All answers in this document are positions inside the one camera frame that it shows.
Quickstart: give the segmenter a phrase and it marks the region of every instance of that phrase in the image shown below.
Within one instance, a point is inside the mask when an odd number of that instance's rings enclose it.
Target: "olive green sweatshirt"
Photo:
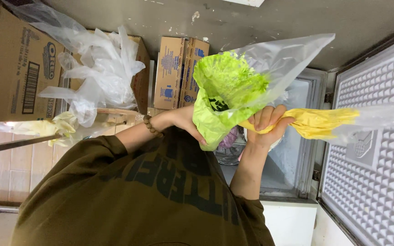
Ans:
[[[132,154],[101,136],[69,149],[32,191],[12,245],[274,245],[263,211],[185,131]]]

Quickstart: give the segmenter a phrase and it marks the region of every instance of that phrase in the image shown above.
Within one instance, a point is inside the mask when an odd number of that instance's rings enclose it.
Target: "embossed plastic lining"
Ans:
[[[394,45],[341,74],[334,108],[394,102]],[[365,245],[394,246],[394,127],[330,145],[322,198]]]

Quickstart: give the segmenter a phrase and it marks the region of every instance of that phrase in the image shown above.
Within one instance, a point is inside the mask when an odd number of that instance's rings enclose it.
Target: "person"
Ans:
[[[194,106],[69,149],[19,208],[11,245],[274,245],[259,201],[270,145],[292,117],[267,106],[230,186],[192,121]]]

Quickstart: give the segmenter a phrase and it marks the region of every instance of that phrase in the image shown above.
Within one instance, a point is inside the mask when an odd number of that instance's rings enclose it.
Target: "wooden bead bracelet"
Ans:
[[[151,133],[154,133],[156,137],[163,137],[164,134],[162,132],[158,132],[155,128],[150,123],[150,115],[144,115],[144,124],[147,127],[147,129],[150,130]]]

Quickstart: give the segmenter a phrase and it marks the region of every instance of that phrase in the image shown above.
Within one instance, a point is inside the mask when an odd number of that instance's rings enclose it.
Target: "freezer lid hinge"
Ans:
[[[333,97],[334,97],[334,94],[332,92],[326,92],[325,93],[325,103],[332,103]]]
[[[321,174],[321,172],[320,171],[318,171],[318,170],[314,170],[313,171],[313,180],[315,180],[315,181],[319,181],[320,180],[320,176],[321,176],[322,174]]]

